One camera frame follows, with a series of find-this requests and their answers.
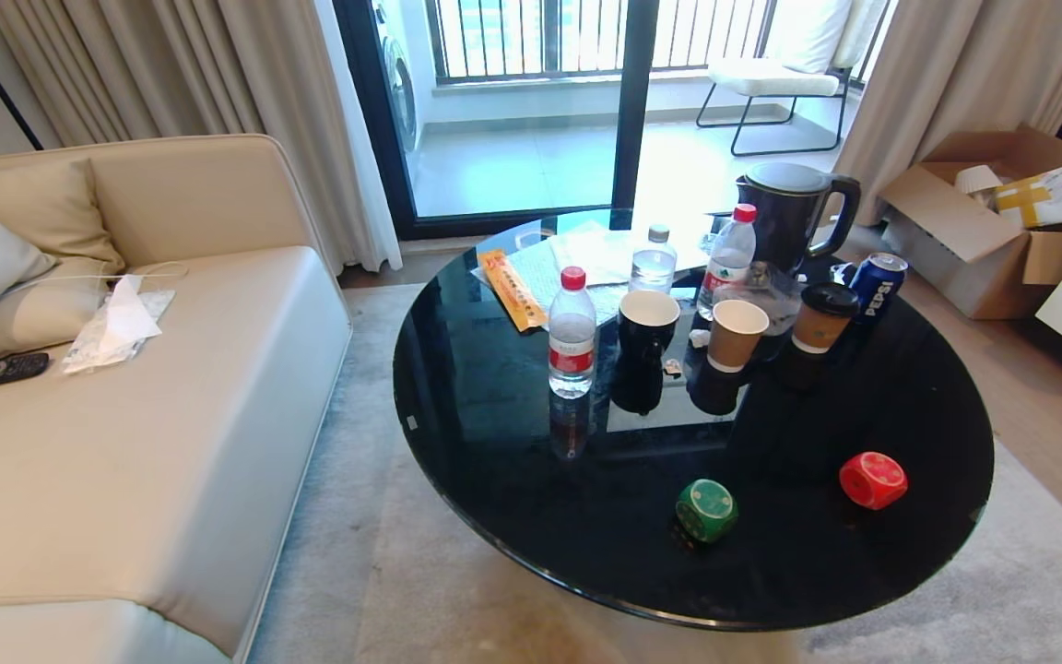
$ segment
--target wooden floor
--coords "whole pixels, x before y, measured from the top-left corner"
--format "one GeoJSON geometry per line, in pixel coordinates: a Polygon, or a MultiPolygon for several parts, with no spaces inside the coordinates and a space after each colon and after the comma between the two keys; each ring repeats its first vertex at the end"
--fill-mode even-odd
{"type": "MultiPolygon", "coordinates": [[[[856,227],[838,255],[860,260],[881,248],[876,232],[856,227]]],[[[404,269],[382,274],[346,269],[339,283],[345,289],[426,283],[456,253],[406,255],[404,269]]],[[[1062,338],[1037,320],[965,319],[924,278],[910,277],[901,294],[969,367],[998,440],[1062,504],[1062,338]]]]}

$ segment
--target bottle label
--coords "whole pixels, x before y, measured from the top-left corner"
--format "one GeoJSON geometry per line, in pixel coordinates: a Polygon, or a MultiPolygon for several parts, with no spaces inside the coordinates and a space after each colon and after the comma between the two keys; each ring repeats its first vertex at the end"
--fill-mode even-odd
{"type": "Polygon", "coordinates": [[[548,348],[551,348],[548,361],[551,362],[551,367],[554,367],[556,371],[573,374],[577,371],[585,371],[589,367],[593,367],[593,357],[595,356],[593,339],[569,343],[568,341],[551,338],[548,340],[548,348]]]}
{"type": "Polygon", "coordinates": [[[703,289],[709,293],[716,293],[716,290],[724,286],[741,285],[747,277],[749,277],[749,269],[724,268],[713,259],[707,261],[707,274],[703,276],[703,289]]]}

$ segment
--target electric kettle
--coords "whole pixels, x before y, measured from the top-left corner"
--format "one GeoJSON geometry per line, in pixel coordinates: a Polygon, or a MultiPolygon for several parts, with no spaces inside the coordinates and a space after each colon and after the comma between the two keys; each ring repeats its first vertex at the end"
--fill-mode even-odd
{"type": "Polygon", "coordinates": [[[737,177],[737,186],[740,202],[756,206],[753,260],[769,261],[788,274],[795,273],[806,257],[834,254],[841,249],[859,207],[858,181],[804,165],[754,165],[737,177]],[[832,192],[842,194],[838,223],[828,240],[809,248],[832,192]]]}

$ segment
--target beige curtain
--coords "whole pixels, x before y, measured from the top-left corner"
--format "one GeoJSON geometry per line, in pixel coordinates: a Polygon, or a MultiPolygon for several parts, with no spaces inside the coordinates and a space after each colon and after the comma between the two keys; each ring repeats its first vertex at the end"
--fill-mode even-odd
{"type": "Polygon", "coordinates": [[[269,134],[328,263],[401,267],[329,1],[0,0],[0,30],[66,146],[269,134]]]}
{"type": "Polygon", "coordinates": [[[901,0],[835,171],[876,193],[960,130],[1055,134],[1062,123],[1062,0],[901,0]]]}

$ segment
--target brown paper cup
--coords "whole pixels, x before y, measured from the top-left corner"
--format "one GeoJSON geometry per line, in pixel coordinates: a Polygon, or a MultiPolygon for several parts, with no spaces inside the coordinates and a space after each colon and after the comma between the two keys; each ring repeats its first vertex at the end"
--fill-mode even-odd
{"type": "Polygon", "coordinates": [[[793,323],[793,345],[805,353],[828,352],[847,323],[851,323],[851,316],[834,316],[802,306],[793,323]]]}
{"type": "Polygon", "coordinates": [[[744,300],[723,300],[712,310],[708,364],[726,374],[742,370],[765,329],[768,314],[763,308],[744,300]]]}

